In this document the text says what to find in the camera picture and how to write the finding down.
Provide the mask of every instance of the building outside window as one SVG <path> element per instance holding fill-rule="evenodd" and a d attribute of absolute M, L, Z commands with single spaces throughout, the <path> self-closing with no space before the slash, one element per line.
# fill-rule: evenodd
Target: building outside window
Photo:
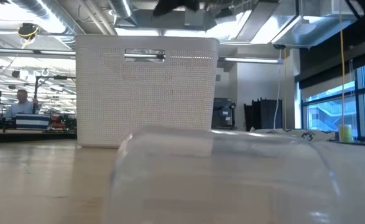
<path fill-rule="evenodd" d="M 352 126 L 354 137 L 365 137 L 365 66 L 355 70 L 356 82 L 344 85 L 344 124 Z M 342 124 L 342 85 L 303 99 L 304 128 L 338 131 Z"/>

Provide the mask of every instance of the man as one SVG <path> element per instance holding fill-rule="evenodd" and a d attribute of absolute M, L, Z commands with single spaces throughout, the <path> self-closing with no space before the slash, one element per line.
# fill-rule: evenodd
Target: man
<path fill-rule="evenodd" d="M 18 90 L 16 98 L 18 103 L 11 105 L 4 115 L 5 118 L 15 118 L 18 113 L 32 114 L 34 104 L 36 106 L 35 111 L 38 112 L 40 110 L 39 102 L 36 99 L 33 99 L 33 102 L 27 100 L 26 90 Z"/>

